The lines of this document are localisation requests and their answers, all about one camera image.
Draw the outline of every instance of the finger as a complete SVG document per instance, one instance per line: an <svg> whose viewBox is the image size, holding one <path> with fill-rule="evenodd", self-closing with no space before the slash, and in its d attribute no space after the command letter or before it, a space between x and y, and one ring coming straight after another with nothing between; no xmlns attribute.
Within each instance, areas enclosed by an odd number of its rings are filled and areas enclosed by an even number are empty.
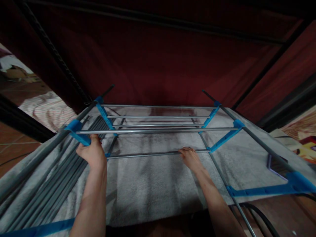
<svg viewBox="0 0 316 237"><path fill-rule="evenodd" d="M81 151L82 151L84 148L85 148L85 146L84 146L82 143L80 143L79 146L78 146L77 149L76 149L76 153L77 153L77 154L81 153Z"/></svg>
<svg viewBox="0 0 316 237"><path fill-rule="evenodd" d="M185 156L185 154L184 154L184 153L185 153L185 150L180 149L180 150L178 150L178 152L180 152L180 153L181 153L181 154L180 154L181 157L184 158L184 156Z"/></svg>
<svg viewBox="0 0 316 237"><path fill-rule="evenodd" d="M90 139L91 139L91 144L100 143L99 136L97 134L91 134Z"/></svg>

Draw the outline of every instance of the clothes drying rack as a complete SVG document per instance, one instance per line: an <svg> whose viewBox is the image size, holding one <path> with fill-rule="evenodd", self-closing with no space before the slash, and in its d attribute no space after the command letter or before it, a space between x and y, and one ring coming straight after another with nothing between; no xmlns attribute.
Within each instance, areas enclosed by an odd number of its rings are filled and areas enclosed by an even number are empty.
<svg viewBox="0 0 316 237"><path fill-rule="evenodd" d="M111 159L122 159L122 158L132 158L132 157L147 157L147 156L163 156L163 155L176 155L180 154L177 151L170 152L161 152L161 153L143 153L143 154L128 154L128 155L117 155L112 156L111 152L117 141L119 134L150 134L150 133L178 133L178 132L198 132L202 142L205 145L205 149L197 150L197 153L208 153L210 155L211 160L213 161L230 197L233 202L236 204L240 214L242 215L251 235L255 237L255 233L250 226L249 221L247 220L244 212L242 211L239 203L236 201L236 197L241 196L257 196L257 195L282 195L282 194L297 194L297 193L315 193L316 187L306 179L302 174L298 171L295 171L288 163L286 163L278 154L276 154L271 148L269 148L263 141L261 141L253 132L251 132L245 125L238 120L231 112L229 112L225 107L221 105L220 102L215 100L211 95L209 95L206 91L202 90L202 92L208 96L213 102L214 107L199 107L199 106L143 106L143 105L116 105L116 104L103 104L103 97L113 89L114 85L112 85L105 93L101 96L97 97L94 102L87 107L75 120L73 120L57 137L52 143L47 146L38 156L34 159L30 165L28 165L9 185L4 187L0 192L0 203L2 203L16 188L21 180L27 177L27 174L31 170L34 170L37 165L68 135L70 134L73 138L81 142L83 145L88 146L91 143L90 138L87 136L89 134L114 134L114 139L110 145L109 150L105 153L107 160ZM80 122L88 112L93 108L97 107L101 116L107 123L109 130L81 130L82 123ZM204 108L204 109L212 109L209 116L109 116L105 111L104 107L150 107L150 108L178 108L178 109L196 109L196 108ZM221 128L208 128L207 125L212 120L212 118L216 115L216 113L222 109L229 117L232 118L232 127L221 127ZM134 118L134 119L189 119L192 123L184 123L184 124L137 124L137 125L113 125L111 119L125 119L125 118ZM203 124L197 124L194 119L206 119ZM129 129L131 127L145 127L149 129ZM205 131L228 131L228 133L223 136L218 142L216 142L213 146L208 146L206 143L203 132ZM260 188L252 188L245 190L235 190L232 186L224 178L215 158L213 152L219 149L224 143L228 142L233 136L237 135L241 130L244 130L247 134L249 134L262 148L264 148L269 154L273 156L273 158L287 170L286 178L288 183L282 185L268 186L268 187L260 187ZM56 225L53 229L56 232L56 228L59 230L63 230L69 225L72 225L73 220L67 220L68 222L61 222L61 225L57 223L52 223L48 225ZM36 231L41 230L41 226L34 227L31 229L36 229Z"/></svg>

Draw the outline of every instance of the wooden floor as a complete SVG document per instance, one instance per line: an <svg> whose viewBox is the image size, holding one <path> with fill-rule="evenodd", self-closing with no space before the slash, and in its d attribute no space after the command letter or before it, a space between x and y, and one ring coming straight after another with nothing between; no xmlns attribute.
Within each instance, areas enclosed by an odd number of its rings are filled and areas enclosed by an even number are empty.
<svg viewBox="0 0 316 237"><path fill-rule="evenodd" d="M287 195L256 200L250 203L263 212L281 237L316 236L316 202L305 197ZM264 234L260 231L249 210L243 208L243 211L257 237L272 237L257 214L254 215L257 218L259 225L262 227ZM244 228L247 236L251 236L241 215L238 215L238 213L236 208L237 219ZM136 229L135 236L140 237L191 236L188 230L187 215L143 223L135 225L134 227Z"/></svg>

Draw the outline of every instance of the blue plastic joint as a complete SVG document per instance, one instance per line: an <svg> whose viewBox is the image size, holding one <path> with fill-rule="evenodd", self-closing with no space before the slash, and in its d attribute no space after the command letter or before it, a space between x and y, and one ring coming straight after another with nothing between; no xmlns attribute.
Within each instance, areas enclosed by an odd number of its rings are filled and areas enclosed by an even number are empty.
<svg viewBox="0 0 316 237"><path fill-rule="evenodd" d="M216 106L216 109L213 109L212 112L210 113L210 117L208 119L205 120L204 125L202 126L202 128L206 128L209 124L209 122L212 120L212 118L214 118L215 114L217 113L217 111L220 109L220 105L221 103L218 101L214 102L214 105Z"/></svg>
<svg viewBox="0 0 316 237"><path fill-rule="evenodd" d="M94 101L97 102L96 107L98 108L98 110L99 110L101 116L103 117L104 121L106 122L106 124L109 126L109 128L111 130L115 130L111 120L108 119L108 114L106 113L104 107L101 106L101 104L103 103L103 98L98 96Z"/></svg>
<svg viewBox="0 0 316 237"><path fill-rule="evenodd" d="M216 142L210 149L211 152L216 151L221 145L235 136L239 131L245 126L239 119L236 119L234 122L234 127L238 128L238 130L229 131L225 136L223 136L218 142Z"/></svg>
<svg viewBox="0 0 316 237"><path fill-rule="evenodd" d="M80 131L81 128L82 123L79 120L74 119L67 127L65 127L65 130L69 130L70 135L78 142L82 143L85 146L89 146L91 144L91 139L87 135L76 134L76 132Z"/></svg>
<svg viewBox="0 0 316 237"><path fill-rule="evenodd" d="M214 106L215 106L215 107L219 107L220 105L222 105L222 104L221 104L219 101L215 101L215 102L214 102Z"/></svg>
<svg viewBox="0 0 316 237"><path fill-rule="evenodd" d="M274 195L274 194L297 194L297 193L316 193L316 187L306 179L300 172L286 174L287 184L267 186L261 188L235 190L232 186L226 186L227 191L232 197Z"/></svg>
<svg viewBox="0 0 316 237"><path fill-rule="evenodd" d="M75 218L68 219L59 222L53 222L50 224L40 225L28 229L16 230L4 234L0 234L0 237L17 237L17 236L26 236L26 237L42 237L57 233L62 230L70 229L75 222Z"/></svg>

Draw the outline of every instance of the red curtain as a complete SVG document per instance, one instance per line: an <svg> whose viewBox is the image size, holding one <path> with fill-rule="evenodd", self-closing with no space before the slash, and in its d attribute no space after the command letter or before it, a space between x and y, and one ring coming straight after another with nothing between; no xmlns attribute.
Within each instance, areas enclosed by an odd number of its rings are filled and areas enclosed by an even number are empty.
<svg viewBox="0 0 316 237"><path fill-rule="evenodd" d="M284 39L299 22L294 17L228 1L101 2ZM30 7L92 98L110 84L116 85L105 97L106 103L206 106L212 101L202 93L205 89L231 107L278 50L275 46L74 10ZM274 71L274 77L265 76L240 105L238 111L245 117L257 122L315 71L314 59L308 56L313 54L310 37L315 25L308 31L269 72Z"/></svg>

